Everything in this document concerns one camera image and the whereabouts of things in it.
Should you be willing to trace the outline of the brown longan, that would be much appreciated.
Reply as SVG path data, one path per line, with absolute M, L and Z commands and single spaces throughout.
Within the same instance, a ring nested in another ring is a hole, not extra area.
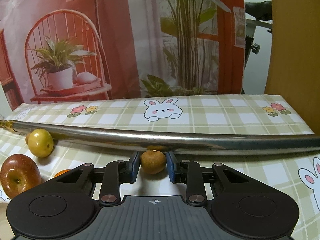
M 140 165 L 147 174 L 158 174 L 164 170 L 167 160 L 164 153 L 152 150 L 146 151 L 140 156 Z
M 28 133 L 28 134 L 26 135 L 26 137 L 25 137 L 25 143 L 26 143 L 26 144 L 28 144 L 30 134 L 31 134 L 31 133 Z

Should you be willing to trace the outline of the beige round plate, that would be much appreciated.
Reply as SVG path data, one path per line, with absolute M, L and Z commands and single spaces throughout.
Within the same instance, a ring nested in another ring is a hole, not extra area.
M 0 221 L 1 221 L 1 231 L 10 231 L 11 227 L 7 219 L 7 207 L 8 202 L 1 202 L 0 203 Z

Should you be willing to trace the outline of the printed room backdrop cloth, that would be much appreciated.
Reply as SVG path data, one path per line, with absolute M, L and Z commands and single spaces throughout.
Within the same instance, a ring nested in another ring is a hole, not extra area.
M 1 0 L 1 103 L 238 94 L 244 0 Z

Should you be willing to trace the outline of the orange mandarin front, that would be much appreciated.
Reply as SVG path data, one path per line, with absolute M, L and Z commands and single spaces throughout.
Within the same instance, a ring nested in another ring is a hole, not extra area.
M 160 145 L 150 145 L 147 147 L 148 150 L 150 151 L 161 151 L 161 152 L 167 152 L 168 148 L 167 146 L 160 146 Z

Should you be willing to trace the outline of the orange mandarin back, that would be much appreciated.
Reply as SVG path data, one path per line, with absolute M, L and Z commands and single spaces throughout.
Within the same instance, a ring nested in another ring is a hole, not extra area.
M 56 178 L 56 177 L 58 177 L 58 176 L 60 176 L 60 175 L 62 175 L 62 174 L 64 174 L 64 173 L 66 173 L 66 172 L 68 172 L 68 171 L 70 171 L 70 169 L 62 170 L 62 171 L 58 172 L 58 173 L 54 176 L 54 178 Z

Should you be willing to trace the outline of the large dark red apple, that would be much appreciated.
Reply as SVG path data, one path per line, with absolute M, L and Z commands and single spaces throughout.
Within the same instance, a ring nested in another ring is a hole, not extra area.
M 41 183 L 38 166 L 26 155 L 11 155 L 1 166 L 1 185 L 10 199 Z

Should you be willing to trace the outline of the orange mandarin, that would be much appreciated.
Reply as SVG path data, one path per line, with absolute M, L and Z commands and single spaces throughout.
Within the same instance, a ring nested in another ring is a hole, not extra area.
M 62 171 L 58 172 L 58 173 L 54 176 L 54 178 L 56 178 L 56 177 L 58 177 L 58 176 L 60 176 L 60 175 L 62 175 L 62 174 L 64 174 L 64 173 L 66 173 L 66 172 L 68 172 L 68 171 L 70 171 L 70 169 L 62 170 Z
M 147 147 L 148 150 L 150 151 L 161 151 L 161 152 L 167 152 L 168 148 L 167 146 L 160 146 L 160 145 L 150 145 Z

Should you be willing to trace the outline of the black exercise bike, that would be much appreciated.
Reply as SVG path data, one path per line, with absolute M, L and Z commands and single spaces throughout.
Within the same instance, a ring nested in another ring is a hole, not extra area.
M 272 2 L 246 2 L 245 70 L 242 94 L 263 94 L 272 47 Z

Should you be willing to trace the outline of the silver gold metal pole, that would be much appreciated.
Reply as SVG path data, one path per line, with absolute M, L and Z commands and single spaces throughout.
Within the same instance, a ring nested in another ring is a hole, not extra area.
M 1 128 L 27 134 L 47 130 L 55 140 L 127 151 L 146 151 L 150 145 L 167 146 L 167 151 L 198 155 L 276 155 L 319 150 L 319 137 L 298 135 L 237 135 L 134 131 L 84 126 L 42 124 L 2 120 Z

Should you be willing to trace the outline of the yellow-green plum by pole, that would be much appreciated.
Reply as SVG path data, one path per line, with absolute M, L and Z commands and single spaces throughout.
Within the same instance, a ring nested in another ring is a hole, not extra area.
M 34 156 L 45 158 L 52 153 L 54 141 L 47 130 L 38 128 L 31 132 L 27 145 Z

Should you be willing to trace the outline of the wooden headboard panel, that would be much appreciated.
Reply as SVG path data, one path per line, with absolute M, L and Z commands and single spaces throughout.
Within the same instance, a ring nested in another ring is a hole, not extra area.
M 319 0 L 272 0 L 265 93 L 281 95 L 319 134 Z

